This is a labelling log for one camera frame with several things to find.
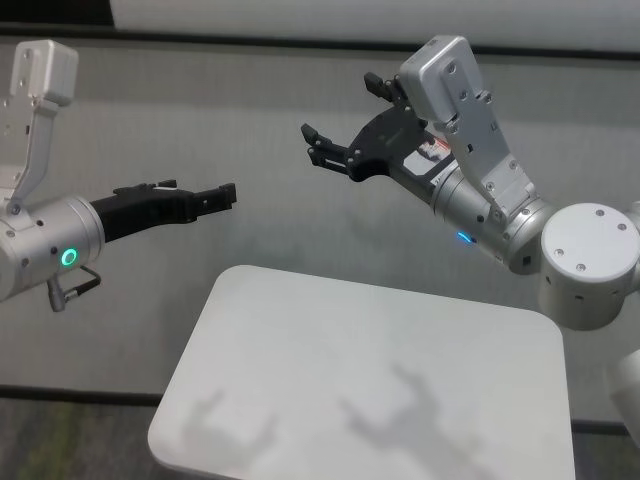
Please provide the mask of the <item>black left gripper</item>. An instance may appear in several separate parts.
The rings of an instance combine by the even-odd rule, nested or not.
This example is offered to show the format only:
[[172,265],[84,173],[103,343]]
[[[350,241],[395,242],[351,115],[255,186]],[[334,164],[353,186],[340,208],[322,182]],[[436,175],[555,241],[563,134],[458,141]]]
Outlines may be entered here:
[[201,216],[231,210],[237,202],[234,183],[195,194],[176,188],[175,179],[141,183],[116,188],[112,196],[92,201],[105,242],[156,226],[192,223]]

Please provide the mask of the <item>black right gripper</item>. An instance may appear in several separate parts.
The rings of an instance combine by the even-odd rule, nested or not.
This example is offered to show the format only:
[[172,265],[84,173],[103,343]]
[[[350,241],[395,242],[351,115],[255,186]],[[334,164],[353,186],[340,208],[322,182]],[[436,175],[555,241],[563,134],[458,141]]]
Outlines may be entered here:
[[367,72],[364,84],[369,93],[394,107],[365,125],[348,149],[303,124],[301,134],[311,163],[355,182],[388,176],[430,204],[437,177],[454,160],[448,143],[430,133],[427,123],[415,115],[398,76],[383,80]]

